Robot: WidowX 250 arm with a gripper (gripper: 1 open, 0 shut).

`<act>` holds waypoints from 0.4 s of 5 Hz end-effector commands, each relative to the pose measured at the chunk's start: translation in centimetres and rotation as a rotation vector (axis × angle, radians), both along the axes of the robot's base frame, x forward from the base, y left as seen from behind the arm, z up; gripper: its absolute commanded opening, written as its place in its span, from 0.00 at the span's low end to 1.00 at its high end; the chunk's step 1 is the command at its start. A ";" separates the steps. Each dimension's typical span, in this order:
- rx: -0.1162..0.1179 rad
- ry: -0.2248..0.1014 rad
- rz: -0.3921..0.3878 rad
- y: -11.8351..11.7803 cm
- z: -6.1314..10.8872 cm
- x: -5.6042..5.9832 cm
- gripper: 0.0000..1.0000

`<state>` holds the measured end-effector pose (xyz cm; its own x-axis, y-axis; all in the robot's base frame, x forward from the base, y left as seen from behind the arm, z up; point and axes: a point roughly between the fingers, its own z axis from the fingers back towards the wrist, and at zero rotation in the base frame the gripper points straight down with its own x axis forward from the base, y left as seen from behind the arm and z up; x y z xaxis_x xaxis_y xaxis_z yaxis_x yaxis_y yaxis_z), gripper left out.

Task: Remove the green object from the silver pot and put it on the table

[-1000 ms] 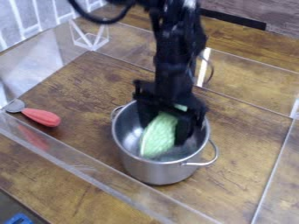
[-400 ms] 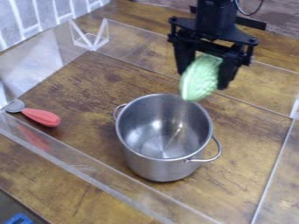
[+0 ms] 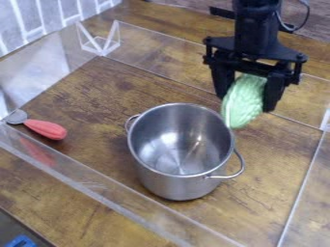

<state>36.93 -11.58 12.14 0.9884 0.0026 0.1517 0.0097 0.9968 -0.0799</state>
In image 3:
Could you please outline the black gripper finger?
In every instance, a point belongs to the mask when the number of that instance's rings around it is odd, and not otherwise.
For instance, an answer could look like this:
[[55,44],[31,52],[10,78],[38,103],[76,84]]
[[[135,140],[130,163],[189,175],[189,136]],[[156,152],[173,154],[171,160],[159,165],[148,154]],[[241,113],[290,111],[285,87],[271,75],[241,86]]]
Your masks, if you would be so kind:
[[285,74],[279,71],[271,72],[267,77],[267,83],[263,92],[263,111],[275,110],[285,90]]
[[223,98],[235,81],[235,70],[231,66],[213,62],[210,65],[215,94]]

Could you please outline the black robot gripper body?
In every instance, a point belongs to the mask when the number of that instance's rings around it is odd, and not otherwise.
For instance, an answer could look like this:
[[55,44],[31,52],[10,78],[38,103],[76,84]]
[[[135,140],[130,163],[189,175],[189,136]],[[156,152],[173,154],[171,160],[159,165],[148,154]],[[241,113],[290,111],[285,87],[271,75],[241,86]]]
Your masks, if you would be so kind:
[[307,55],[283,46],[277,38],[282,24],[281,8],[235,8],[235,35],[203,40],[203,62],[229,65],[235,72],[267,79],[271,72],[285,74],[285,85],[301,81]]

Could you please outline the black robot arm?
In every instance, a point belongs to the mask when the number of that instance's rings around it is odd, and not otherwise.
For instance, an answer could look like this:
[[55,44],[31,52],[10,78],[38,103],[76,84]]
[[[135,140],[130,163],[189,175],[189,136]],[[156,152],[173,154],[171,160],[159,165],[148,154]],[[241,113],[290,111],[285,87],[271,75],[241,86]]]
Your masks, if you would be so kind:
[[234,85],[237,71],[265,77],[263,111],[271,112],[285,88],[299,84],[309,57],[278,40],[279,31],[295,31],[281,19],[282,0],[233,0],[233,4],[235,35],[203,39],[203,62],[211,69],[214,89],[221,99]]

